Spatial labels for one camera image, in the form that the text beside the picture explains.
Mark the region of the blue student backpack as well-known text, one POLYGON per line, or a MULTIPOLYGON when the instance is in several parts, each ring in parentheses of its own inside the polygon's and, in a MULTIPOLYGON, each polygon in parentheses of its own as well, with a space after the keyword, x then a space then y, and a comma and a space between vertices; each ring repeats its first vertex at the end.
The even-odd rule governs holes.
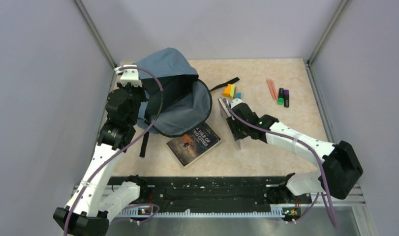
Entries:
POLYGON ((211 114, 211 89, 200 80, 197 70, 175 48, 165 48, 137 61, 148 99, 140 105, 138 127, 165 137, 180 137, 203 124, 211 114))

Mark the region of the blue cover Crusoe book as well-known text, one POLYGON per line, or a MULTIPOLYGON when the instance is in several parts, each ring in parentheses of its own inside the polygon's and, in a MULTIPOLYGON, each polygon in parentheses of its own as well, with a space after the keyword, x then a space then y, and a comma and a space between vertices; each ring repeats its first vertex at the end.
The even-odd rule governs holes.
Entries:
POLYGON ((217 100, 221 117, 229 128, 237 146, 239 147, 239 149, 242 149, 244 144, 244 133, 240 129, 238 121, 231 115, 231 113, 227 109, 227 102, 225 101, 225 99, 223 97, 219 97, 217 100))

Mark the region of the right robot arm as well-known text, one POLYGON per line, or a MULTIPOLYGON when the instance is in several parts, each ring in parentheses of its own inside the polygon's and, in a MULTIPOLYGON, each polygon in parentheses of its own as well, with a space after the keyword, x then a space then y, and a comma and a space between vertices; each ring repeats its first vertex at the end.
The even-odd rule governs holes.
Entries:
POLYGON ((344 200, 363 174, 363 168, 346 141, 325 142, 300 133, 270 115, 259 117, 246 103, 227 107, 227 122, 240 139, 251 137, 278 146, 311 162, 318 169, 306 174, 290 174, 279 189, 280 198, 291 203, 299 195, 324 192, 344 200))

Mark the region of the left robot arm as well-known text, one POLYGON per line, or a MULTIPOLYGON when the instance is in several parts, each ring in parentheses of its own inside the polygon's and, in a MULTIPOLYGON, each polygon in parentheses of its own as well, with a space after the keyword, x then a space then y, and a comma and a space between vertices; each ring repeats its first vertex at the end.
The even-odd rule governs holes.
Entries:
POLYGON ((107 96, 107 118, 102 126, 92 160, 71 199, 56 208, 53 219, 66 236, 104 236, 119 213, 135 201, 143 203, 148 189, 134 182, 124 182, 112 194, 104 191, 112 171, 124 152, 136 139, 135 128, 140 106, 145 102, 141 84, 117 83, 107 96))

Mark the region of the coloured sticky note stack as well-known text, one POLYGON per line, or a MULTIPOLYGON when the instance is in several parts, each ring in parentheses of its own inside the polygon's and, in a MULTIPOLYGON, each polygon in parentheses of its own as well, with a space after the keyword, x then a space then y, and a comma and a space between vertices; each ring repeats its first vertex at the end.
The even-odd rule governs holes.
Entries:
POLYGON ((228 84, 222 93, 222 97, 228 100, 241 99, 242 94, 238 92, 237 87, 234 84, 228 84))

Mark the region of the green highlighter marker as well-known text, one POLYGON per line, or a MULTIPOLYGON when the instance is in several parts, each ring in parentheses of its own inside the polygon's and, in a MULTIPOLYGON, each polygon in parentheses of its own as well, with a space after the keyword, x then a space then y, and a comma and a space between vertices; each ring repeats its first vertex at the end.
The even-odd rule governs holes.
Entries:
POLYGON ((279 88, 278 89, 277 103, 279 105, 283 105, 284 104, 284 88, 279 88))

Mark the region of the dark Tale of Two Cities book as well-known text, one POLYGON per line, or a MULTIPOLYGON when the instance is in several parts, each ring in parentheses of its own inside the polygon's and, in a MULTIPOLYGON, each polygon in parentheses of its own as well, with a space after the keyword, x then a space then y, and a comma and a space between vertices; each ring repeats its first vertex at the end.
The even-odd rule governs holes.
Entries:
POLYGON ((182 167, 187 168, 197 159, 217 146, 221 138, 206 123, 175 137, 167 146, 179 161, 182 167))

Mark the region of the purple highlighter marker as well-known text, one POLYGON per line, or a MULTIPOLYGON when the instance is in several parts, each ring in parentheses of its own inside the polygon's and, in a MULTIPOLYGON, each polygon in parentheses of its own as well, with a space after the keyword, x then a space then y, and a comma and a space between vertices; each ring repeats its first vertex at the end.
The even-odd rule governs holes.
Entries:
POLYGON ((284 99, 284 107, 289 107, 290 104, 290 99, 289 99, 289 90, 285 89, 284 94, 283 94, 283 99, 284 99))

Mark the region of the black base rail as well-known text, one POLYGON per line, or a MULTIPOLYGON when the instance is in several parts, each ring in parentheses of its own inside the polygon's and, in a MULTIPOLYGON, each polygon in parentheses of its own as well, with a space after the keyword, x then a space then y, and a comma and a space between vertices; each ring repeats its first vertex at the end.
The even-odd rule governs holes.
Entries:
POLYGON ((269 213, 276 205, 311 204, 294 196, 283 177, 113 177, 114 187, 131 181, 141 187, 136 204, 153 203, 161 213, 269 213))

